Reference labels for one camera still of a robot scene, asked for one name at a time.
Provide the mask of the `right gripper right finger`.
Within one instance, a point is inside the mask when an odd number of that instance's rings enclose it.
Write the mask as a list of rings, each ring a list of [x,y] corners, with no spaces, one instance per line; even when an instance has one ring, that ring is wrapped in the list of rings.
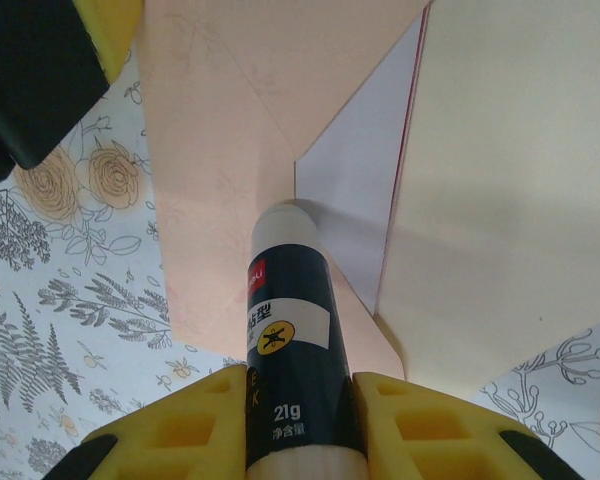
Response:
[[[578,479],[522,423],[385,375],[353,388],[372,479]]]

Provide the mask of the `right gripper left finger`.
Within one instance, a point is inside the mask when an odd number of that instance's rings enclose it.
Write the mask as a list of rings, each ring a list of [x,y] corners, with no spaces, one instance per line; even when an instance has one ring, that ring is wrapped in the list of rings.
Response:
[[[243,479],[246,367],[217,371],[89,434],[64,479]]]

